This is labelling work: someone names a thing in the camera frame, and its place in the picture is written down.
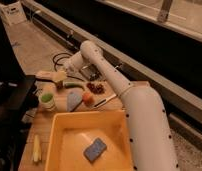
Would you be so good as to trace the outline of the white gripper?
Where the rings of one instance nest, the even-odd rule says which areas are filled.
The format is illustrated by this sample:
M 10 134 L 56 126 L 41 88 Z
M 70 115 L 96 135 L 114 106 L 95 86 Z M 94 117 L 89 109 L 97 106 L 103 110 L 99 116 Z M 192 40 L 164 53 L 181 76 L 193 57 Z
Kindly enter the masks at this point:
M 53 82 L 63 81 L 67 78 L 67 75 L 64 71 L 38 71 L 36 73 L 37 79 L 49 80 Z

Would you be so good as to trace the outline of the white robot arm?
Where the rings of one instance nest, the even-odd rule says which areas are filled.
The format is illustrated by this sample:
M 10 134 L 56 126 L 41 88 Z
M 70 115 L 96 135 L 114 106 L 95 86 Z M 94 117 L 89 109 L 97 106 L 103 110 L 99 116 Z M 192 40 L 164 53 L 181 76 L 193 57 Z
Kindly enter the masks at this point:
M 79 69 L 95 65 L 121 100 L 113 111 L 67 109 L 67 97 L 55 86 L 45 171 L 180 171 L 166 111 L 158 92 L 133 83 L 115 69 L 95 43 L 87 40 L 68 59 Z

